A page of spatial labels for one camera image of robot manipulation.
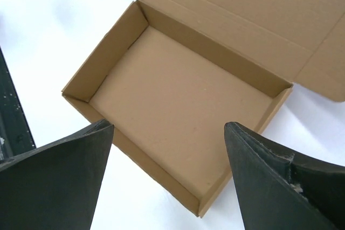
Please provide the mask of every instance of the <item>box lid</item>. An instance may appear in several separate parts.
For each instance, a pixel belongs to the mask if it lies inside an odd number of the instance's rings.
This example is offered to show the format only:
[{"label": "box lid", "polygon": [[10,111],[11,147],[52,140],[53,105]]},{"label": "box lid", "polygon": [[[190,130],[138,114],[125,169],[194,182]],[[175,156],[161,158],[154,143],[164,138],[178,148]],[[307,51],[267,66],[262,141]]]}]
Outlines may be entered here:
[{"label": "box lid", "polygon": [[141,0],[290,82],[345,101],[345,0]]}]

